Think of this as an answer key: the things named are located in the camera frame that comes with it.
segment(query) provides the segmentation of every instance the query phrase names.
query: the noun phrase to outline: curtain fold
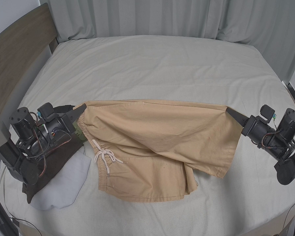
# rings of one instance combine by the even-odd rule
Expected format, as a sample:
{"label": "curtain fold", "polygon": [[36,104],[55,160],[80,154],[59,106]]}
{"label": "curtain fold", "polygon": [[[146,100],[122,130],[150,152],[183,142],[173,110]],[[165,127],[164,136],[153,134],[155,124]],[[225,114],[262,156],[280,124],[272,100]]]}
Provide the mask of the curtain fold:
{"label": "curtain fold", "polygon": [[59,42],[173,35],[253,45],[278,77],[295,70],[295,0],[40,0]]}

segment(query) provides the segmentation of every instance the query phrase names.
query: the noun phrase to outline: bed frame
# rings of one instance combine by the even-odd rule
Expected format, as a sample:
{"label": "bed frame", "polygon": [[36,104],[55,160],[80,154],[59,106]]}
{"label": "bed frame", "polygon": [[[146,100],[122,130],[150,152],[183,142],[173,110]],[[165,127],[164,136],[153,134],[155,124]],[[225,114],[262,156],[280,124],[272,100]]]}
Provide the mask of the bed frame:
{"label": "bed frame", "polygon": [[0,114],[13,89],[47,45],[53,53],[57,35],[47,3],[0,33]]}

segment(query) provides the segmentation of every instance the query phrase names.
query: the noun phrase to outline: drawstring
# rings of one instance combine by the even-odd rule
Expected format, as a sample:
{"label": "drawstring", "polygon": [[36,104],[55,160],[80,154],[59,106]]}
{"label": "drawstring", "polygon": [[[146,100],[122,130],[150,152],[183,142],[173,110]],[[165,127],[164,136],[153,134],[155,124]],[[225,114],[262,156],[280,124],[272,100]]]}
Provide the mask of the drawstring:
{"label": "drawstring", "polygon": [[124,162],[121,161],[121,160],[119,160],[118,158],[116,158],[115,155],[114,155],[114,153],[113,153],[110,149],[107,149],[107,148],[106,148],[106,149],[102,149],[102,148],[99,146],[99,144],[98,144],[94,139],[93,139],[92,141],[93,141],[93,143],[96,145],[96,147],[99,149],[99,152],[96,154],[96,156],[95,156],[95,158],[94,158],[94,162],[97,161],[99,155],[102,155],[102,159],[103,159],[104,164],[105,164],[105,166],[106,166],[107,174],[108,174],[108,177],[109,177],[109,172],[110,172],[110,171],[109,171],[109,167],[108,167],[108,165],[107,165],[106,159],[105,159],[105,154],[109,155],[110,159],[111,159],[113,162],[115,162],[115,161],[117,161],[117,162],[119,162],[119,163],[124,163]]}

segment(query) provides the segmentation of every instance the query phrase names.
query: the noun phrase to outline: white bed sheet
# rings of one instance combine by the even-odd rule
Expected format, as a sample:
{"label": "white bed sheet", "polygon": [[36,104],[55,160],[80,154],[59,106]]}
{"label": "white bed sheet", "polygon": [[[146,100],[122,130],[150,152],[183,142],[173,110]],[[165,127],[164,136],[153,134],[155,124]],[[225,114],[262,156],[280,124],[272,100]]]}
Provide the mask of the white bed sheet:
{"label": "white bed sheet", "polygon": [[[131,36],[59,44],[21,106],[86,100],[168,99],[225,104],[258,115],[268,104],[277,120],[295,109],[290,95],[252,46],[218,40]],[[94,152],[86,143],[86,155]],[[295,202],[295,180],[280,185],[276,161],[241,136],[231,168],[219,179],[195,171],[198,189],[183,200],[130,203],[98,190],[97,165],[76,201],[35,210],[22,183],[0,169],[0,201],[15,217],[56,235],[238,235],[264,224]]]}

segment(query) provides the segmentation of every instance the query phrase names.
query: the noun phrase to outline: khaki shorts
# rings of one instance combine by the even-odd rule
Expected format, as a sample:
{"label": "khaki shorts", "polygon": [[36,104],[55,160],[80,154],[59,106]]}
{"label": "khaki shorts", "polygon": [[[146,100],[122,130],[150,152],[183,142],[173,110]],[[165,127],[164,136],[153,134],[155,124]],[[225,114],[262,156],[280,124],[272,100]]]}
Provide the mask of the khaki shorts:
{"label": "khaki shorts", "polygon": [[85,104],[77,123],[98,154],[98,188],[133,202],[184,198],[197,189],[193,169],[223,178],[242,130],[224,105],[168,100]]}

